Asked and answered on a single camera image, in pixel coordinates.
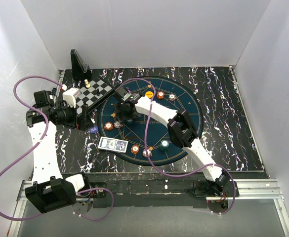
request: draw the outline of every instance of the white wall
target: white wall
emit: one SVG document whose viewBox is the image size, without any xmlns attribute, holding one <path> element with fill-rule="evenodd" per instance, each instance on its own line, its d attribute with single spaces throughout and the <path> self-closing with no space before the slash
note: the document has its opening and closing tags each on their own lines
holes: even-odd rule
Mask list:
<svg viewBox="0 0 289 237">
<path fill-rule="evenodd" d="M 21 0 L 59 69 L 235 65 L 270 0 Z"/>
<path fill-rule="evenodd" d="M 236 76 L 263 162 L 289 212 L 289 0 L 271 0 Z"/>
<path fill-rule="evenodd" d="M 27 109 L 13 96 L 13 86 L 22 77 L 42 75 L 57 80 L 58 70 L 19 0 L 0 1 L 0 171 L 31 145 L 25 124 Z M 41 80 L 25 82 L 17 90 L 33 104 L 33 92 L 52 88 Z M 33 160 L 28 156 L 0 178 L 0 210 L 12 215 L 23 179 L 31 174 Z M 6 236 L 10 221 L 0 217 L 0 237 Z"/>
</svg>

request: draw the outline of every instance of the checkered board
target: checkered board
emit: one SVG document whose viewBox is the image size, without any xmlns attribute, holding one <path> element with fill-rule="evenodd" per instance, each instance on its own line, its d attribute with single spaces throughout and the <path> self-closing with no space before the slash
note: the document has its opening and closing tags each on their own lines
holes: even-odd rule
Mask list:
<svg viewBox="0 0 289 237">
<path fill-rule="evenodd" d="M 90 88 L 84 87 L 80 88 L 81 94 L 76 98 L 77 114 L 82 113 L 82 105 L 84 102 L 90 107 L 98 99 L 103 97 L 108 91 L 112 89 L 111 86 L 106 84 L 103 80 L 96 78 L 89 82 Z"/>
</svg>

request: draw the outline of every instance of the blue poker chip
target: blue poker chip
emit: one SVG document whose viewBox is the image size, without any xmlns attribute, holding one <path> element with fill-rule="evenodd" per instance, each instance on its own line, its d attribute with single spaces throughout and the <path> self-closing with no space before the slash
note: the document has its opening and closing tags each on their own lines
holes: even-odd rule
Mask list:
<svg viewBox="0 0 289 237">
<path fill-rule="evenodd" d="M 95 134 L 98 132 L 98 127 L 95 125 L 95 127 L 92 127 L 90 130 L 89 130 L 90 133 L 92 134 Z"/>
</svg>

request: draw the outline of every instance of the dark blue mat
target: dark blue mat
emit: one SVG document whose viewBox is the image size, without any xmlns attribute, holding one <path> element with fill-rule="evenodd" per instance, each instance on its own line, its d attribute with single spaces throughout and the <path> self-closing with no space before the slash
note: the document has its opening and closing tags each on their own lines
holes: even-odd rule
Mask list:
<svg viewBox="0 0 289 237">
<path fill-rule="evenodd" d="M 167 78 L 151 77 L 146 79 L 153 84 L 157 92 L 163 91 L 165 93 L 164 99 L 160 100 L 155 96 L 154 100 L 170 109 L 181 110 L 185 108 L 195 123 L 196 128 L 198 128 L 198 136 L 201 137 L 203 132 L 203 116 L 200 105 L 193 92 L 180 83 Z M 153 89 L 150 88 L 145 81 L 140 80 L 131 81 L 125 84 L 124 87 L 131 92 L 153 92 Z M 168 100 L 168 95 L 170 93 L 174 93 L 176 95 L 175 101 Z M 144 150 L 144 130 L 147 116 L 141 115 L 141 117 L 135 119 L 132 124 L 124 124 L 124 126 L 119 129 L 114 128 L 111 131 L 104 129 L 105 123 L 114 123 L 117 121 L 115 118 L 115 103 L 117 103 L 117 100 L 114 97 L 110 97 L 98 110 L 98 124 L 101 136 L 128 141 L 127 152 L 116 153 L 116 155 L 126 161 L 138 165 L 150 165 L 147 158 L 142 155 Z M 154 164 L 169 164 L 187 155 L 186 152 L 184 152 L 181 148 L 174 146 L 172 143 L 170 143 L 165 152 L 161 151 L 160 142 L 164 139 L 170 141 L 167 128 L 156 120 L 150 119 L 147 143 L 149 147 L 153 148 L 151 159 Z M 140 152 L 138 154 L 131 153 L 131 147 L 133 145 L 140 146 Z"/>
</svg>

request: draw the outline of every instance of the black marble surface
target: black marble surface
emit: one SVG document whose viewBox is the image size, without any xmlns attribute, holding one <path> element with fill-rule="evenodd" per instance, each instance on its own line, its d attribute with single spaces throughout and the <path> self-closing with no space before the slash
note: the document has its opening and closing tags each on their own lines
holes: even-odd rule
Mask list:
<svg viewBox="0 0 289 237">
<path fill-rule="evenodd" d="M 94 69 L 93 78 L 109 85 L 138 76 L 160 76 L 178 81 L 193 91 L 204 115 L 202 144 L 218 164 L 232 171 L 263 170 L 239 95 L 228 67 Z M 73 86 L 70 70 L 63 83 Z M 93 112 L 97 124 L 97 111 Z M 100 135 L 58 126 L 57 158 L 62 173 L 75 172 L 155 172 L 97 150 Z M 187 172 L 197 168 L 187 156 L 160 166 L 163 171 Z"/>
</svg>

